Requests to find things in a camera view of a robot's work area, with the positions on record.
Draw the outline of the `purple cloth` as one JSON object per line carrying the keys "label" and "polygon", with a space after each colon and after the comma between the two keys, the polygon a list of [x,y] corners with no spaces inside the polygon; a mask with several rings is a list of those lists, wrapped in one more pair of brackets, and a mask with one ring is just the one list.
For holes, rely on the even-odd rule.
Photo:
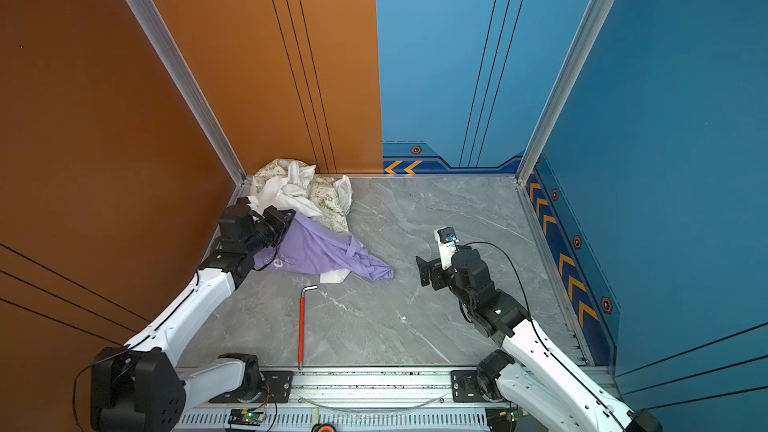
{"label": "purple cloth", "polygon": [[297,212],[277,249],[254,256],[255,269],[322,275],[349,271],[370,281],[392,281],[394,269],[353,235],[336,233]]}

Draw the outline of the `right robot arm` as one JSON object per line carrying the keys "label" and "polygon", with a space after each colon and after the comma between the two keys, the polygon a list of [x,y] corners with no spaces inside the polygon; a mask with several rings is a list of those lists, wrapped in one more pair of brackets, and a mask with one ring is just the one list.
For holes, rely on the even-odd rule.
{"label": "right robot arm", "polygon": [[477,365],[493,401],[527,411],[550,431],[661,431],[647,409],[633,410],[576,365],[526,306],[497,288],[479,252],[460,246],[447,261],[416,259],[421,285],[447,289],[462,313],[498,349]]}

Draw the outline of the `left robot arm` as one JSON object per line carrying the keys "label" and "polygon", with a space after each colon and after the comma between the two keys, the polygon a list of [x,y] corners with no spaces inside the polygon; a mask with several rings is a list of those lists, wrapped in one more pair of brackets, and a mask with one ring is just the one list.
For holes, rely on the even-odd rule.
{"label": "left robot arm", "polygon": [[256,255],[278,252],[296,215],[273,206],[256,212],[243,199],[224,209],[217,242],[189,285],[141,332],[91,364],[93,430],[171,431],[186,412],[222,394],[266,398],[252,354],[224,354],[186,372],[176,366],[208,317],[256,270]]}

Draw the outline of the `right circuit board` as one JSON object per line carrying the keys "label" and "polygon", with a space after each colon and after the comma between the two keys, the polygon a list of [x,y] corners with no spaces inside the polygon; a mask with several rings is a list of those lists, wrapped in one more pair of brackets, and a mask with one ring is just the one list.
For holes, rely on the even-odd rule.
{"label": "right circuit board", "polygon": [[490,432],[514,432],[517,417],[511,409],[486,408],[486,424]]}

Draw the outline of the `green circuit board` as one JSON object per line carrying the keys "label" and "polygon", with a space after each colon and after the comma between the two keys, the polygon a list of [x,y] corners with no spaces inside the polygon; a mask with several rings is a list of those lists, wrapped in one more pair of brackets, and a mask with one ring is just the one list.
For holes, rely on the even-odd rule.
{"label": "green circuit board", "polygon": [[255,408],[231,409],[228,418],[228,427],[261,427],[265,424],[267,413]]}

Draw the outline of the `orange black round object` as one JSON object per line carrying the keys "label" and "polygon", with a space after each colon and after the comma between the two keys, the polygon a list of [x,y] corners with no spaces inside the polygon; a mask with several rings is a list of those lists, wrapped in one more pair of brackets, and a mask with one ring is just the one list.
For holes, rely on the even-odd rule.
{"label": "orange black round object", "polygon": [[336,428],[331,424],[316,424],[311,429],[312,432],[337,432]]}

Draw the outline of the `red handled hex key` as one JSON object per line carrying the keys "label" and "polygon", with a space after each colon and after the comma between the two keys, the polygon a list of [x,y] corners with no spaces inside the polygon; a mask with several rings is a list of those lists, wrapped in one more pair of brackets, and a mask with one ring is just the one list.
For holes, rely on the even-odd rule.
{"label": "red handled hex key", "polygon": [[317,284],[312,284],[303,287],[300,292],[297,349],[297,367],[299,370],[304,368],[305,363],[306,296],[309,292],[315,291],[318,288]]}

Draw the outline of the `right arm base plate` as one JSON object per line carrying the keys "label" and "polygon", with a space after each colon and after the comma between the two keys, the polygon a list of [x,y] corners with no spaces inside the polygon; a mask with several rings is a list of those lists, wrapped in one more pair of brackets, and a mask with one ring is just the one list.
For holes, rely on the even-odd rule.
{"label": "right arm base plate", "polygon": [[450,372],[452,398],[456,403],[492,403],[500,400],[496,385],[484,372],[476,369]]}

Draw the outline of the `aluminium front rail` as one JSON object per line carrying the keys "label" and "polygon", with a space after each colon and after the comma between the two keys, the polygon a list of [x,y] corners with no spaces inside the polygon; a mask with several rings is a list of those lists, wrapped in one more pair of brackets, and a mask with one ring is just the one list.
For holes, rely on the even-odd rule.
{"label": "aluminium front rail", "polygon": [[[178,431],[311,431],[331,424],[337,431],[489,431],[486,408],[511,409],[515,431],[547,431],[520,406],[498,401],[456,403],[450,372],[472,366],[267,368],[294,372],[286,404],[211,404],[186,412]],[[231,409],[267,413],[261,427],[228,427]]]}

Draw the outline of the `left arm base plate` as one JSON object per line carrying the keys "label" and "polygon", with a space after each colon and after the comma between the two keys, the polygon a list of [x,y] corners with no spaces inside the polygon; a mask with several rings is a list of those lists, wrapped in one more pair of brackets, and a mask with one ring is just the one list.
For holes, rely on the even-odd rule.
{"label": "left arm base plate", "polygon": [[209,400],[211,404],[262,404],[265,401],[277,404],[289,402],[294,372],[292,370],[262,371],[262,383],[259,392],[230,391]]}

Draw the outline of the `left aluminium corner post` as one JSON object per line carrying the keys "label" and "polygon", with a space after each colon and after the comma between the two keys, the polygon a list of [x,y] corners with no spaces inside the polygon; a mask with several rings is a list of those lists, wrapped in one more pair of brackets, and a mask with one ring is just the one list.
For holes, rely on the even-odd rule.
{"label": "left aluminium corner post", "polygon": [[153,0],[125,0],[142,31],[236,184],[247,174]]}

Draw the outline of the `aluminium corner post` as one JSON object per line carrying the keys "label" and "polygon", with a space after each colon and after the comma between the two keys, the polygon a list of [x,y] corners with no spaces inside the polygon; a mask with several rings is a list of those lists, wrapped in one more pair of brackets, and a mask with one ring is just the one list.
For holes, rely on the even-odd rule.
{"label": "aluminium corner post", "polygon": [[247,174],[153,0],[125,0],[142,31],[236,184]]}
{"label": "aluminium corner post", "polygon": [[589,0],[516,173],[524,186],[576,84],[615,0]]}

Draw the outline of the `right aluminium corner post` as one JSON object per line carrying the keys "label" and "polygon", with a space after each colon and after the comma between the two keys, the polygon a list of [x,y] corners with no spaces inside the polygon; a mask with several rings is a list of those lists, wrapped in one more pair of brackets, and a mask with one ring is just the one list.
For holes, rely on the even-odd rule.
{"label": "right aluminium corner post", "polygon": [[589,0],[516,173],[524,186],[576,84],[615,0]]}

